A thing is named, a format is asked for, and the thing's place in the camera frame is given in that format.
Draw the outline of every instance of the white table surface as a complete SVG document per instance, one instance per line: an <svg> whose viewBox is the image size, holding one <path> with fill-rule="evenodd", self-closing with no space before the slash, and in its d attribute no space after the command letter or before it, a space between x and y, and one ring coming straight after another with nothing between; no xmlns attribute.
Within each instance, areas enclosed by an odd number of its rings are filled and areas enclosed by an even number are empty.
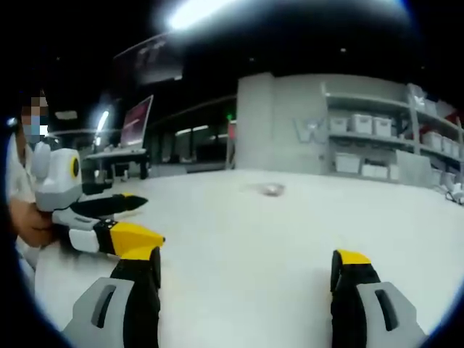
<svg viewBox="0 0 464 348"><path fill-rule="evenodd" d="M283 196L257 192L281 183ZM363 252L417 308L431 333L464 279L464 210L436 192L388 183L234 170L114 191L149 198L120 220L166 236L159 346L330 347L335 249ZM36 296L58 329L115 260L41 252Z"/></svg>

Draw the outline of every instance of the face mask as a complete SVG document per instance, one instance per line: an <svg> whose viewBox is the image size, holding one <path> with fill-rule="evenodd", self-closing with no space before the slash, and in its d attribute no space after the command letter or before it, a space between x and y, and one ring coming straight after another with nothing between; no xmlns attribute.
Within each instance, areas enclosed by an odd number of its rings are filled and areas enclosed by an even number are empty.
<svg viewBox="0 0 464 348"><path fill-rule="evenodd" d="M41 134L41 123L45 123L44 121L47 120L45 115L31 115L30 122L28 120L22 121L22 129L24 130L24 136L26 138L27 143L34 148L35 145L40 142L41 136L45 136L46 134Z"/></svg>

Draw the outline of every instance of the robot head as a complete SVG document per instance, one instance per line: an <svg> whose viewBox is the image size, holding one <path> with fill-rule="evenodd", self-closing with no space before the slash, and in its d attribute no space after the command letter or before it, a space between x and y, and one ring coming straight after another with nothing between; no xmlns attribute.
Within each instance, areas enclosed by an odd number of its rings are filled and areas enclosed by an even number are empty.
<svg viewBox="0 0 464 348"><path fill-rule="evenodd" d="M74 149L52 151L38 143L31 171L37 179L37 208L43 212L66 209L82 196L79 153Z"/></svg>

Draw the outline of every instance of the computer screen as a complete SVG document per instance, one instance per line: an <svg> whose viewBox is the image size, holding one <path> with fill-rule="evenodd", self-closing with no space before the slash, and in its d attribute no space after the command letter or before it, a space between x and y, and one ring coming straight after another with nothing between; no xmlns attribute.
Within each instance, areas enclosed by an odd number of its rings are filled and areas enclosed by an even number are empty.
<svg viewBox="0 0 464 348"><path fill-rule="evenodd" d="M148 121L150 109L152 108L152 101L153 96L149 96L127 111L123 130L121 132L121 147L133 147L134 145L142 146L146 121Z"/></svg>

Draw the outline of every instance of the hand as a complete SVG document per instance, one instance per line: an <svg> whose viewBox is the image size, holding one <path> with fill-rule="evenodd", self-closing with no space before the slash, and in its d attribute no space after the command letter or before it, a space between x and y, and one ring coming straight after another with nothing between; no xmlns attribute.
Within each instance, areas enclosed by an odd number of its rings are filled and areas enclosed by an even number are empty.
<svg viewBox="0 0 464 348"><path fill-rule="evenodd" d="M35 203L11 198L9 213L14 231L30 247L44 247L53 242L51 214L39 212Z"/></svg>

